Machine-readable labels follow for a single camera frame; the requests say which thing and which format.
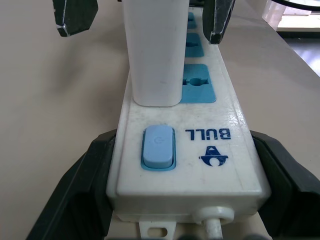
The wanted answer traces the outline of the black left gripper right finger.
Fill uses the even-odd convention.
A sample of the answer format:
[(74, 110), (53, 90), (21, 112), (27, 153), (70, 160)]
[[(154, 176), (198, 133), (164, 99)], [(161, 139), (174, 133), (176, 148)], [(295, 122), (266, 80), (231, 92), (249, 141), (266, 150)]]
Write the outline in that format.
[(320, 240), (320, 180), (275, 138), (251, 131), (271, 188), (258, 213), (274, 240)]

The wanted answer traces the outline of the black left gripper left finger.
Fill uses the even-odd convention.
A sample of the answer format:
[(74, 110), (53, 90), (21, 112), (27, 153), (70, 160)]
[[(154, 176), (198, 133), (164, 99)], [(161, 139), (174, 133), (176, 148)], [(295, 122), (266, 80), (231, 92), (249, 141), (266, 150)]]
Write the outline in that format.
[(106, 187), (116, 134), (100, 134), (62, 176), (26, 240), (104, 240), (113, 214)]

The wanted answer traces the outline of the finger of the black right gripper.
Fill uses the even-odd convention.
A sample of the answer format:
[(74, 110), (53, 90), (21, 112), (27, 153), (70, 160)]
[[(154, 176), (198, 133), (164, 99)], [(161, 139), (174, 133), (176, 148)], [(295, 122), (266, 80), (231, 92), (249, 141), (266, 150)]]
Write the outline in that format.
[(209, 44), (221, 43), (236, 0), (204, 0), (202, 28)]
[(52, 0), (57, 31), (70, 37), (88, 30), (98, 12), (97, 0)]

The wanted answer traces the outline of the white charger block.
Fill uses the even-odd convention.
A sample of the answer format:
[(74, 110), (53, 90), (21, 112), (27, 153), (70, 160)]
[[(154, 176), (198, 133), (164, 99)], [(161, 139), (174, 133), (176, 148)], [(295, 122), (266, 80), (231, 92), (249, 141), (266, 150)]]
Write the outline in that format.
[(122, 0), (134, 101), (171, 107), (182, 98), (190, 0)]

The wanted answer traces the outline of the white power strip blue sockets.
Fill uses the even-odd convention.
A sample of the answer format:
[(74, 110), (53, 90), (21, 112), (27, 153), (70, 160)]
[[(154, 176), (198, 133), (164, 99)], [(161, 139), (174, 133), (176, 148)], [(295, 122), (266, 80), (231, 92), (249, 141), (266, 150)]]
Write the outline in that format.
[(221, 226), (254, 215), (271, 189), (217, 45), (202, 32), (202, 9), (189, 9), (182, 100), (138, 105), (127, 81), (106, 194), (115, 215), (167, 230), (197, 223), (211, 238)]

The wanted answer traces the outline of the white translucent plastic box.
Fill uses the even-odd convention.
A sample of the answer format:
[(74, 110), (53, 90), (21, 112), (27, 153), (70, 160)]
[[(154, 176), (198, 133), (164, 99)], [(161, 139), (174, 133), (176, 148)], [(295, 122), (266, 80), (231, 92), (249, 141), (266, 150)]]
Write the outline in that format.
[(261, 14), (276, 31), (320, 31), (320, 10), (304, 10), (267, 0)]

